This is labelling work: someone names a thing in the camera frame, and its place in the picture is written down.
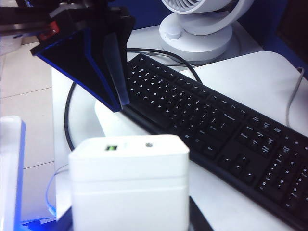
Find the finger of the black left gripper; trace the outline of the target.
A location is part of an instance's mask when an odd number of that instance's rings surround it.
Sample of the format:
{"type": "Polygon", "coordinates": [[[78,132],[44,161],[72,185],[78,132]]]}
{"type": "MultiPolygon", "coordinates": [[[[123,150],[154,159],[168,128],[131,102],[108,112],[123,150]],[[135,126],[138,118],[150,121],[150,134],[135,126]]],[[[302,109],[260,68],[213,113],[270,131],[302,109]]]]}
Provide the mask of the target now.
{"type": "Polygon", "coordinates": [[[127,41],[134,27],[134,17],[125,7],[109,7],[105,13],[107,34],[104,36],[103,58],[115,87],[120,107],[129,104],[126,87],[128,73],[127,41]]]}
{"type": "Polygon", "coordinates": [[[99,61],[94,54],[92,30],[75,32],[56,42],[41,42],[31,49],[32,55],[40,58],[66,77],[80,85],[113,112],[122,109],[117,91],[108,71],[103,71],[102,56],[99,61]]]}

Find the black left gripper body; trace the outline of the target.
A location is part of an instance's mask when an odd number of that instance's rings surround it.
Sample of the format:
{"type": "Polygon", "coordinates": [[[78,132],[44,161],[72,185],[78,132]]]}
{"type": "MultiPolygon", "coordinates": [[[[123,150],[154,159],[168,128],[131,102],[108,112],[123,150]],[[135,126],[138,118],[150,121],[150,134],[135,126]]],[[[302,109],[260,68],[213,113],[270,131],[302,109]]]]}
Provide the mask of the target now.
{"type": "Polygon", "coordinates": [[[126,39],[126,10],[110,7],[107,0],[18,0],[15,7],[0,8],[2,36],[36,36],[59,41],[86,28],[102,36],[126,39]]]}

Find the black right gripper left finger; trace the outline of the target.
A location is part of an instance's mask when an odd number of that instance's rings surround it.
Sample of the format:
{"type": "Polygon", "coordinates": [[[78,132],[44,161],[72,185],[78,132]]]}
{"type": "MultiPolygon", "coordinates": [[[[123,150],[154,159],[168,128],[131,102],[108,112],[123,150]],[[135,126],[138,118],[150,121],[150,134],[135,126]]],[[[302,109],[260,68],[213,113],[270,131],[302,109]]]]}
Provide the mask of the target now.
{"type": "Polygon", "coordinates": [[[72,207],[69,207],[69,209],[57,221],[57,230],[58,231],[73,230],[72,207]]]}

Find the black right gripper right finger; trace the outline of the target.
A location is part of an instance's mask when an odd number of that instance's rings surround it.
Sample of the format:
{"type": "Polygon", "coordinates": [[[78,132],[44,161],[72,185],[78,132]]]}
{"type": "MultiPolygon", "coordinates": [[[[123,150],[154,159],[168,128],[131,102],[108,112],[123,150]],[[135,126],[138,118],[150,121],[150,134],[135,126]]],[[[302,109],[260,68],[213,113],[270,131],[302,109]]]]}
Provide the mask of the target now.
{"type": "Polygon", "coordinates": [[[190,197],[190,230],[191,231],[213,231],[212,227],[202,214],[201,210],[190,197]]]}

